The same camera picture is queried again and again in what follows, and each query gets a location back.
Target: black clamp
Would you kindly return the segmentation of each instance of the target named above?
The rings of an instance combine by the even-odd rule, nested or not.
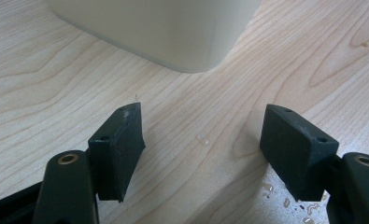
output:
[[[54,156],[41,183],[0,200],[0,223],[99,223],[95,195],[122,202],[145,148],[140,103],[117,109],[88,145]]]
[[[338,142],[294,111],[268,105],[260,148],[295,200],[331,197],[331,223],[369,223],[369,155],[336,156]]]

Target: black plastic jaw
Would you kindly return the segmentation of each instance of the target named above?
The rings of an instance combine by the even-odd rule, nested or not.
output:
[[[295,200],[321,200],[323,169],[334,160],[338,145],[294,111],[266,107],[260,147]]]
[[[117,109],[88,141],[100,200],[123,201],[145,148],[140,103]]]

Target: wood grain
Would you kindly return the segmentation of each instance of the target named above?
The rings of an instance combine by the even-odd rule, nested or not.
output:
[[[0,0],[0,199],[141,102],[147,148],[102,223],[328,223],[295,202],[259,150],[266,104],[369,154],[369,1],[264,0],[218,67],[180,74],[58,19]]]

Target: light wooden table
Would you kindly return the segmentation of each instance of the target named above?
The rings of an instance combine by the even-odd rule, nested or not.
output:
[[[227,58],[180,74],[58,19],[43,0],[0,0],[0,199],[141,102],[147,148],[102,223],[328,223],[295,202],[259,139],[265,105],[289,107],[369,154],[369,0],[264,0]]]

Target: white container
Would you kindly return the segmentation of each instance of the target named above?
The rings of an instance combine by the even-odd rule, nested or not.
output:
[[[180,72],[220,63],[261,0],[47,0],[62,19]]]

